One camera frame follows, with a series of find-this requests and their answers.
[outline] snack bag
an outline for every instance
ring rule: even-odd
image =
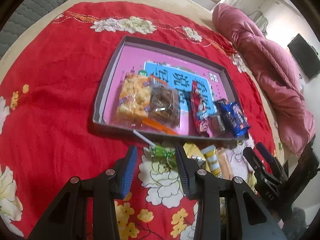
[[[179,92],[162,80],[151,77],[149,118],[176,130],[180,125]]]
[[[243,115],[236,102],[228,103],[225,99],[215,102],[221,112],[226,127],[232,132],[233,136],[244,135],[250,128],[246,117]]]
[[[211,173],[217,178],[222,178],[221,168],[216,155],[216,147],[210,145],[201,150],[201,153],[207,158]]]
[[[136,122],[148,116],[151,97],[151,79],[127,73],[119,96],[116,116]]]
[[[197,145],[194,143],[185,143],[183,149],[188,158],[196,160],[201,169],[210,172],[209,164]]]
[[[192,81],[192,89],[190,94],[191,109],[196,131],[205,137],[209,137],[208,130],[208,113],[205,107],[204,99],[200,95],[197,88],[198,83]]]
[[[224,126],[220,114],[215,114],[211,116],[211,131],[213,136],[215,137],[220,137],[225,133],[226,127]]]

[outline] flower pattern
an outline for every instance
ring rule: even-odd
[[[177,225],[173,226],[173,231],[170,233],[173,238],[176,238],[178,234],[186,229],[187,225],[180,221]]]
[[[134,214],[134,209],[130,207],[130,203],[126,202],[123,204],[123,209],[122,211],[123,213],[127,214],[127,215],[133,215]]]
[[[93,26],[91,26],[90,28],[94,29],[94,31],[97,33],[100,33],[103,30],[106,30],[108,32],[124,31],[124,28],[121,28],[118,22],[118,20],[109,18],[106,20],[94,22]]]
[[[185,227],[185,229],[180,232],[180,240],[193,240],[198,214],[198,202],[193,206],[193,213],[195,215],[195,220],[193,221],[191,226]]]
[[[128,223],[129,214],[124,212],[123,205],[118,205],[117,201],[115,201],[115,207],[116,207],[116,217],[117,217],[118,227],[123,227]]]
[[[17,105],[18,105],[18,99],[19,99],[19,92],[13,92],[12,93],[12,98],[11,98],[11,104],[10,104],[10,108],[12,110],[15,110]]]
[[[90,28],[94,29],[95,32],[102,32],[103,30],[108,32],[126,31],[131,34],[136,32],[148,34],[157,30],[152,22],[135,16],[131,16],[129,19],[116,20],[108,18],[106,20],[95,21]]]
[[[0,97],[0,134],[2,133],[4,121],[9,114],[10,110],[8,106],[5,106],[5,99],[3,99],[3,97]]]
[[[233,65],[236,65],[238,68],[238,71],[240,73],[246,73],[247,70],[245,68],[245,64],[239,54],[232,54],[230,59],[232,60]]]
[[[194,29],[191,29],[190,27],[182,27],[182,30],[186,32],[188,38],[194,41],[202,41],[202,36],[200,36]]]
[[[55,17],[53,20],[58,20],[59,18],[63,17],[63,14],[59,14],[57,17]]]
[[[138,178],[142,186],[149,188],[147,202],[154,206],[163,204],[167,208],[178,207],[183,198],[178,172],[171,170],[166,160],[149,160],[142,155]]]
[[[181,208],[181,210],[178,211],[178,213],[173,214],[171,224],[172,225],[178,224],[179,222],[183,221],[184,218],[187,216],[188,216],[188,213],[186,212],[186,210],[184,208]]]
[[[129,192],[129,193],[125,196],[125,198],[123,199],[123,201],[129,201],[129,200],[131,199],[131,197],[132,197],[132,193]]]
[[[129,223],[128,225],[119,228],[119,234],[121,240],[128,240],[129,236],[136,238],[138,236],[139,230],[135,227],[134,223]]]
[[[25,84],[23,87],[22,87],[22,93],[26,94],[28,93],[29,91],[29,85],[28,84]]]
[[[4,173],[0,167],[0,215],[7,227],[17,235],[23,236],[11,221],[20,221],[23,207],[16,196],[17,183],[13,179],[13,172],[6,166]]]
[[[156,29],[156,26],[152,24],[152,22],[148,20],[143,20],[141,18],[131,16],[129,19],[120,19],[118,23],[121,28],[129,33],[153,33]]]
[[[150,222],[153,220],[153,212],[149,212],[148,209],[141,209],[140,214],[137,215],[137,218],[143,222]]]

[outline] pink quilt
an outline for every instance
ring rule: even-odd
[[[315,134],[313,115],[299,91],[299,72],[293,58],[277,43],[266,39],[241,10],[218,4],[212,21],[242,53],[276,113],[281,141],[297,156]]]

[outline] white flower print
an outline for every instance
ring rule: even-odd
[[[155,206],[162,203],[167,208],[178,207],[183,198],[178,173],[170,169],[166,160],[149,160],[145,155],[141,158],[138,178],[143,187],[149,188],[146,201]]]
[[[106,30],[108,32],[124,31],[124,29],[118,25],[118,20],[115,20],[113,18],[94,22],[93,26],[91,26],[90,28],[94,29],[97,33],[100,33],[103,30]]]
[[[64,15],[63,14],[59,14],[57,17],[55,17],[54,20],[58,20],[59,18],[63,17]]]
[[[152,22],[135,16],[131,16],[129,19],[120,19],[119,25],[129,33],[139,32],[142,34],[147,34],[153,33],[155,30],[157,30],[156,26],[154,26]]]
[[[185,230],[180,233],[180,240],[193,240],[198,214],[198,202],[193,206],[193,213],[195,215],[195,220],[193,221],[191,226],[187,226]]]
[[[238,71],[240,73],[246,73],[247,70],[245,68],[245,64],[239,54],[232,54],[230,59],[232,60],[233,65],[236,65],[238,68]]]
[[[12,221],[20,221],[22,216],[23,207],[16,196],[17,183],[13,179],[13,172],[6,166],[4,173],[1,172],[0,167],[0,215],[8,228],[17,235],[22,235]]]
[[[9,115],[9,113],[9,106],[5,106],[5,100],[3,99],[3,97],[0,97],[0,134],[2,133],[2,127],[5,118]]]
[[[157,30],[156,26],[154,26],[152,22],[135,16],[131,16],[129,19],[124,18],[116,20],[108,18],[106,20],[96,21],[90,28],[94,29],[95,32],[102,32],[103,30],[106,30],[108,32],[126,31],[129,33],[139,32],[142,34],[153,33]]]
[[[11,220],[7,216],[0,212],[0,217],[2,218],[3,222],[6,224],[6,226],[9,228],[11,232],[23,237],[23,233],[15,225],[11,223]]]
[[[196,230],[196,221],[198,214],[198,202],[193,206],[193,213],[195,215],[195,220],[193,221],[191,226],[187,226],[185,230],[180,233],[180,240],[193,240]],[[225,203],[224,198],[220,198],[220,213],[221,213],[221,222],[225,223],[226,214],[225,214]]]
[[[200,36],[195,30],[191,29],[190,27],[182,27],[182,30],[186,32],[188,38],[194,41],[202,41],[202,36]]]

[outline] red bedspread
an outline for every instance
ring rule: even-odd
[[[118,203],[117,212],[125,209],[130,214],[129,219],[119,221],[122,239],[171,239],[179,235],[181,239],[192,239],[196,206],[182,198],[176,174],[141,156],[143,144],[139,140],[99,137],[91,130],[100,80],[124,35],[168,43],[199,54],[227,68],[251,125],[250,134],[255,142],[263,142],[274,152],[271,128],[253,81],[226,56],[232,49],[220,35],[185,17],[128,2],[80,3],[68,11],[26,47],[0,85],[0,96],[7,105],[12,93],[19,91],[18,105],[10,110],[0,135],[1,171],[6,166],[13,171],[18,185],[15,195],[23,205],[22,220],[12,224],[27,237],[69,178],[97,176],[123,157],[128,145],[135,144],[139,149],[138,164],[142,160],[144,163],[136,168],[131,199],[127,204]],[[157,30],[144,35],[118,30],[95,32],[90,28],[99,19],[131,16],[151,21]],[[183,26],[195,30],[202,37],[201,42],[189,38]],[[29,85],[26,94],[22,93],[24,84]]]

